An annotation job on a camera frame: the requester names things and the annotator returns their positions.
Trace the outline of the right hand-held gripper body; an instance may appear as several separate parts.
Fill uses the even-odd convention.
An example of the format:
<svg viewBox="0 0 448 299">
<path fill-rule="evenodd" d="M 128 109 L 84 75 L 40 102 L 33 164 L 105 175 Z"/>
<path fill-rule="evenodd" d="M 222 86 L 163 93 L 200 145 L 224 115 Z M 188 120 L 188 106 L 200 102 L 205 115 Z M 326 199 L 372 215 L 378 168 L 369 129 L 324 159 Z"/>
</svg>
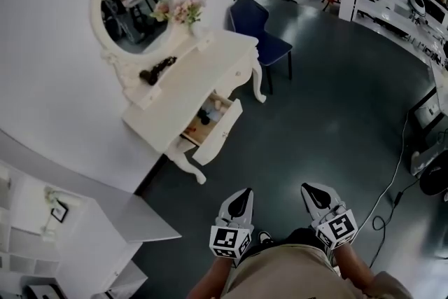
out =
<svg viewBox="0 0 448 299">
<path fill-rule="evenodd" d="M 350 242 L 358 232 L 353 212 L 341 203 L 311 222 L 317 238 L 330 250 Z"/>
</svg>

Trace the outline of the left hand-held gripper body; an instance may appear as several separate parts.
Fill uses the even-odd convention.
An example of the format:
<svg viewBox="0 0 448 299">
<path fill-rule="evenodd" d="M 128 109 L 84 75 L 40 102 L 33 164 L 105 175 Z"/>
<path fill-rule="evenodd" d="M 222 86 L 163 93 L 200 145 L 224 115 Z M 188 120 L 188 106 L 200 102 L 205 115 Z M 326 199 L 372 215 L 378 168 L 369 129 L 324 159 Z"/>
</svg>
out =
<svg viewBox="0 0 448 299">
<path fill-rule="evenodd" d="M 217 217 L 211 227 L 209 248 L 216 257 L 240 259 L 252 240 L 254 226 Z"/>
</svg>

